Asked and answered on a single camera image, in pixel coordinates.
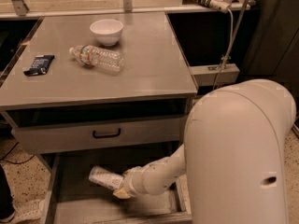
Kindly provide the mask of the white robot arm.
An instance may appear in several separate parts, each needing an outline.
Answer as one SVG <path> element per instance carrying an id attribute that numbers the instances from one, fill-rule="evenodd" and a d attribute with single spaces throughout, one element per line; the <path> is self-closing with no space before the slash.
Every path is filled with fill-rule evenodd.
<path id="1" fill-rule="evenodd" d="M 295 117 L 292 95 L 275 81 L 214 90 L 193 106 L 182 146 L 126 171 L 115 194 L 158 195 L 186 175 L 192 224 L 289 224 L 284 144 Z"/>

